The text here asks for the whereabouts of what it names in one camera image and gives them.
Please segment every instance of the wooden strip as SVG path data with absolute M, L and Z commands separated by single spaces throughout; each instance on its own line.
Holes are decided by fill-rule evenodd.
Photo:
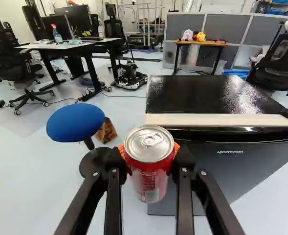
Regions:
M 279 114 L 146 114 L 146 125 L 210 127 L 288 127 Z
M 203 46 L 216 46 L 216 47 L 227 47 L 228 44 L 226 44 L 224 41 L 221 42 L 215 42 L 212 40 L 207 40 L 204 42 L 198 42 L 198 41 L 179 41 L 176 40 L 173 43 L 175 44 L 184 44 L 184 45 L 203 45 Z

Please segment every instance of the fridge logo text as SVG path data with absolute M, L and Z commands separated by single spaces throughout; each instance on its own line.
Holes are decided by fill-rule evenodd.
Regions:
M 218 151 L 219 154 L 242 154 L 244 151 Z

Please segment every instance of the keyboard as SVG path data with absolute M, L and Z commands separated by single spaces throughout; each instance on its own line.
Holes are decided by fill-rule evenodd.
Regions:
M 81 37 L 82 41 L 102 41 L 103 38 L 97 38 L 97 37 Z

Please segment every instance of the blue stool seat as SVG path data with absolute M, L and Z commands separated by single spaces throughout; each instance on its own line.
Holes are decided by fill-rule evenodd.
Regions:
M 104 120 L 104 112 L 94 105 L 71 104 L 49 118 L 46 132 L 57 142 L 79 142 L 94 135 Z

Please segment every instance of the black fridge top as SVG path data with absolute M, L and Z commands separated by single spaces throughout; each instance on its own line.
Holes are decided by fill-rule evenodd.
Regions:
M 285 107 L 237 76 L 150 76 L 146 113 L 280 114 Z M 174 138 L 207 141 L 276 141 L 288 139 L 288 127 L 167 127 Z
M 237 76 L 151 76 L 146 113 L 279 114 L 284 107 Z

